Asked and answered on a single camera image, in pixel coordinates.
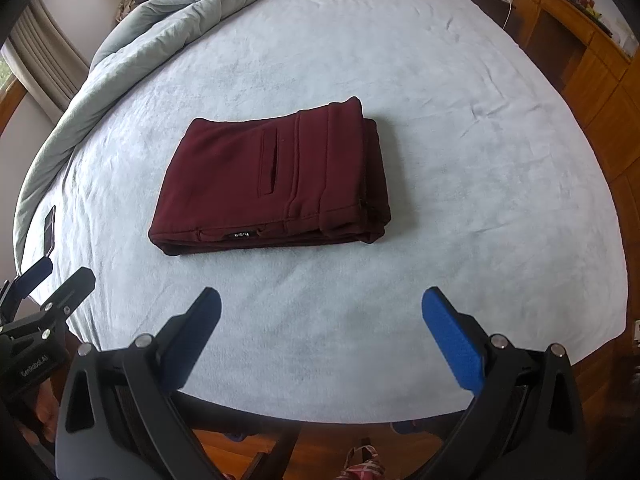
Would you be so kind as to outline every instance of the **gray comforter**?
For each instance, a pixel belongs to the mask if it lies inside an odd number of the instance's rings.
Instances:
[[[14,219],[18,272],[33,213],[74,148],[133,85],[221,20],[256,0],[151,0],[106,38],[78,95],[36,156]]]

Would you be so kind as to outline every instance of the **blue gripper pad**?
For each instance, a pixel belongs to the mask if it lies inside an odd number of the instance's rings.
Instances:
[[[178,330],[161,359],[159,384],[162,391],[168,394],[186,384],[221,314],[220,295],[214,288],[206,287],[185,314],[167,322],[165,326],[175,323]]]
[[[43,256],[14,281],[16,298],[23,300],[53,272],[53,262]]]
[[[482,356],[465,335],[456,319],[457,315],[457,311],[436,286],[424,291],[422,318],[460,388],[472,391],[477,397],[484,385]]]

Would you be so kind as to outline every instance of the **window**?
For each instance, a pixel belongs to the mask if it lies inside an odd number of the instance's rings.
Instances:
[[[26,93],[0,55],[0,136]]]
[[[2,59],[2,56],[0,56],[0,88],[4,87],[11,76],[11,69],[9,69],[7,63],[5,63],[4,59]]]

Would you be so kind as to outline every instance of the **plaid fabric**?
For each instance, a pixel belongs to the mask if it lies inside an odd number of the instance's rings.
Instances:
[[[362,464],[349,466],[357,451],[366,449],[371,458]],[[373,446],[353,447],[347,455],[344,468],[335,480],[385,480],[385,467],[381,464],[378,452]]]

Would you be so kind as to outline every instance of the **person's hand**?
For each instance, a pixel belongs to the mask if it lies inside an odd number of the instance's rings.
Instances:
[[[51,381],[47,380],[43,382],[38,388],[38,395],[36,396],[35,406],[32,406],[33,411],[42,423],[42,434],[49,442],[53,442],[56,439],[56,429],[58,427],[58,411],[60,406],[58,400],[53,394],[51,388]],[[16,422],[22,436],[25,440],[35,446],[39,440],[33,431],[27,428],[20,422]]]

